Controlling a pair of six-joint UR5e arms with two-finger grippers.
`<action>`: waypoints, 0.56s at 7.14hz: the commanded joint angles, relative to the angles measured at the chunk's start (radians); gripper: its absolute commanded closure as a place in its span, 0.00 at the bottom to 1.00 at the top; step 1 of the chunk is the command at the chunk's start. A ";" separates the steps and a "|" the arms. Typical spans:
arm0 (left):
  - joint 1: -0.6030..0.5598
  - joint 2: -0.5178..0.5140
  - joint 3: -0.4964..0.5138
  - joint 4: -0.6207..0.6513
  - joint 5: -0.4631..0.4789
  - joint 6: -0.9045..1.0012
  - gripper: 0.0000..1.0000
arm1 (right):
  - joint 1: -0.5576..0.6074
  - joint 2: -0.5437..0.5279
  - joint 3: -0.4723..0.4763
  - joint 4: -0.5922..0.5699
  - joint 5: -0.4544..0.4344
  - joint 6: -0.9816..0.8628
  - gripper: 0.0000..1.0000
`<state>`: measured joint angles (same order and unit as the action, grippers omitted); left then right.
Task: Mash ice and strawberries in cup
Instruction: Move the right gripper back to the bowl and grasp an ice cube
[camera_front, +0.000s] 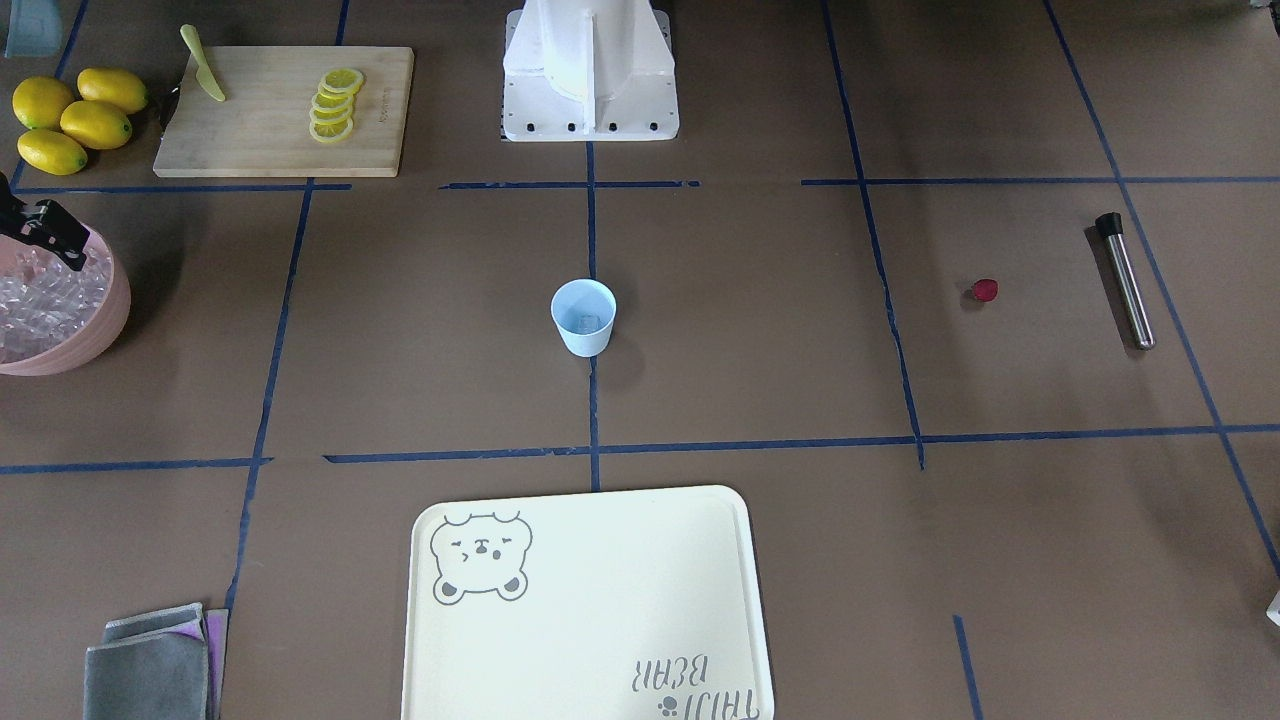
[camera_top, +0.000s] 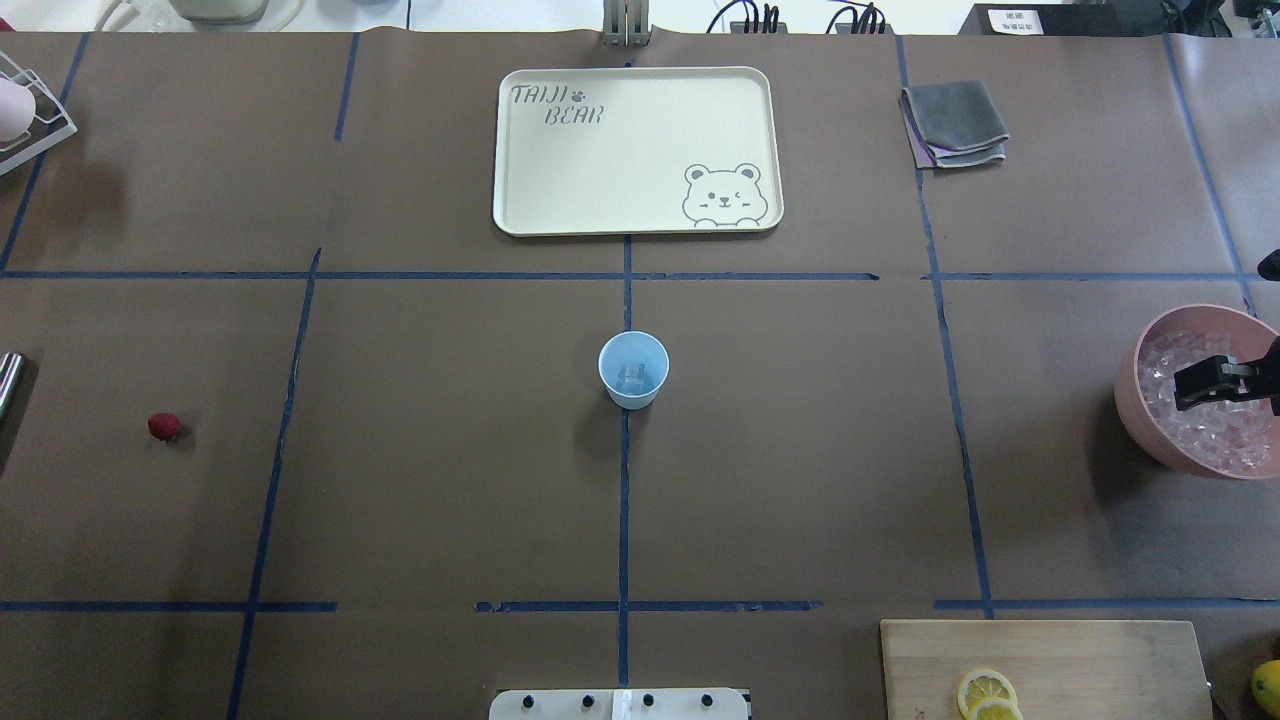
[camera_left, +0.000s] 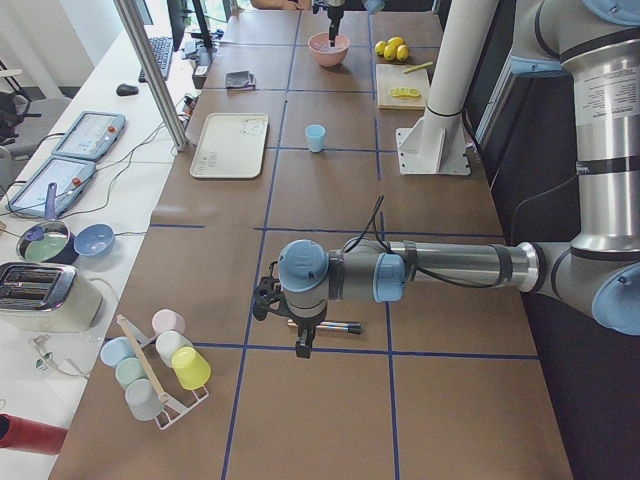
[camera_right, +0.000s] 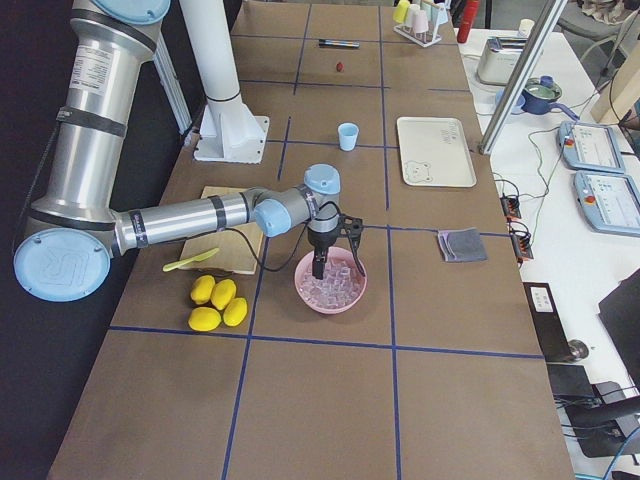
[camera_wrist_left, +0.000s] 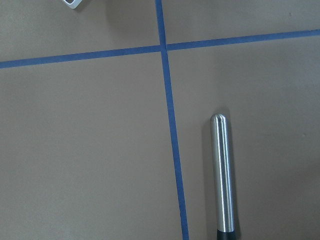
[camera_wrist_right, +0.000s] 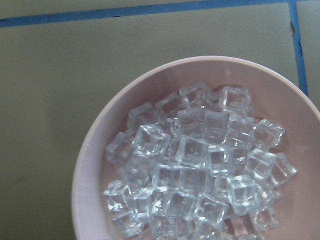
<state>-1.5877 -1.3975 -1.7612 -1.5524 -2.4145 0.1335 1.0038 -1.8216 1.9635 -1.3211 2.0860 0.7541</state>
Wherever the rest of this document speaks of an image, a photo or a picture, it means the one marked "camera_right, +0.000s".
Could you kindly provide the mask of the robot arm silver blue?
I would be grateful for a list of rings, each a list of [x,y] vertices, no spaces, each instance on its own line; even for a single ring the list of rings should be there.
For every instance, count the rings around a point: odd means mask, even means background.
[[[131,249],[256,223],[275,237],[305,225],[321,277],[344,226],[340,176],[326,164],[283,192],[254,187],[166,206],[114,211],[110,198],[140,67],[157,51],[166,1],[77,1],[78,38],[66,103],[57,115],[46,194],[30,205],[13,266],[29,294],[68,302],[92,294]]]

